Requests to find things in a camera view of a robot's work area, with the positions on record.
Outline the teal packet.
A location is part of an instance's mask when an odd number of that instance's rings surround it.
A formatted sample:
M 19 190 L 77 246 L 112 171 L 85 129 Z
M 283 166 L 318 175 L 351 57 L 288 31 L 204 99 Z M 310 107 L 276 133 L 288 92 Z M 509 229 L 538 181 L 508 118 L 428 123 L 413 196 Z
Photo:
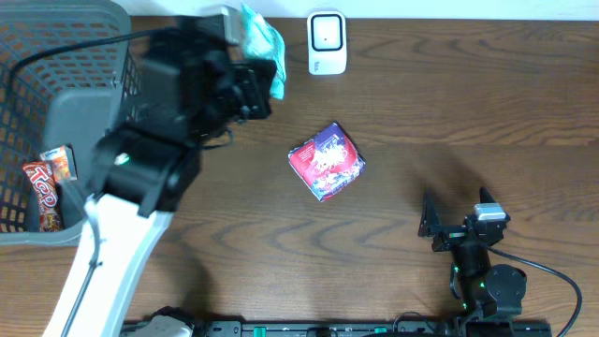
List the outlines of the teal packet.
M 246 4 L 241 5 L 241 25 L 244 30 L 242 52 L 246 59 L 270 60 L 276 73 L 270 86 L 270 96 L 285 98 L 285 42 L 281 34 L 262 15 Z

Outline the red purple snack packet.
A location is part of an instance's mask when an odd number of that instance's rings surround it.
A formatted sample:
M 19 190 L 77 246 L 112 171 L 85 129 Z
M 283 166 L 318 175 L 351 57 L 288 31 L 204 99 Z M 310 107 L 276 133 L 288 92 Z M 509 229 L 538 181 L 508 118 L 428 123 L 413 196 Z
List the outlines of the red purple snack packet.
M 353 182 L 366 167 L 354 142 L 335 122 L 290 151 L 288 161 L 321 202 Z

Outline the orange small box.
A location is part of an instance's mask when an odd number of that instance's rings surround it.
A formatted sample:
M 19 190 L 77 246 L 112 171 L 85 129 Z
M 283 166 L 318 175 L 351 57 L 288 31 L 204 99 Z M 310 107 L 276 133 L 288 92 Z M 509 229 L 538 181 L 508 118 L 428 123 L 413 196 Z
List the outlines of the orange small box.
M 62 145 L 39 155 L 40 159 L 51 164 L 53 178 L 56 182 L 76 181 L 78 174 L 72 149 Z

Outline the red Top chocolate bar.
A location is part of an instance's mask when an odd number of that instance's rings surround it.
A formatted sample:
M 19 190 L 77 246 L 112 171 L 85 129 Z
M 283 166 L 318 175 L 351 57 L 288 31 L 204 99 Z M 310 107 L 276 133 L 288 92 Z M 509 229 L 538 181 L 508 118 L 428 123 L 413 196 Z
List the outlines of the red Top chocolate bar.
M 37 196 L 39 229 L 42 232 L 57 232 L 64 229 L 58 210 L 58 192 L 48 162 L 31 162 L 22 165 L 27 180 Z

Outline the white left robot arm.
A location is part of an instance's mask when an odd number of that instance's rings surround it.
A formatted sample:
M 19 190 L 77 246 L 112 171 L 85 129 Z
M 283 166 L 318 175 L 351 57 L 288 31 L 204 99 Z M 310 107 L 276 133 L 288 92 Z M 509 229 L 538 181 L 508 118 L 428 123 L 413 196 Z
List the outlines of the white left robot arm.
M 80 242 L 45 330 L 116 336 L 149 255 L 200 171 L 200 155 L 234 122 L 270 115 L 271 60 L 235 61 L 235 16 L 181 16 L 148 33 L 140 89 L 92 151 Z

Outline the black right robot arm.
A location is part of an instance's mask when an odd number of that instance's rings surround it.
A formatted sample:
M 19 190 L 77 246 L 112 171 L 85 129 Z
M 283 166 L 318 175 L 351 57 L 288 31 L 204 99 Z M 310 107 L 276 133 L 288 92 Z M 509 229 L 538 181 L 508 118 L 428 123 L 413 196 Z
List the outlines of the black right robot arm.
M 510 216 L 484 187 L 479 202 L 460 225 L 444 226 L 429 193 L 424 195 L 417 235 L 432 239 L 431 250 L 452 255 L 450 290 L 463 312 L 448 319 L 455 336 L 515 336 L 527 275 L 508 264 L 493 265 L 489 251 L 504 238 Z

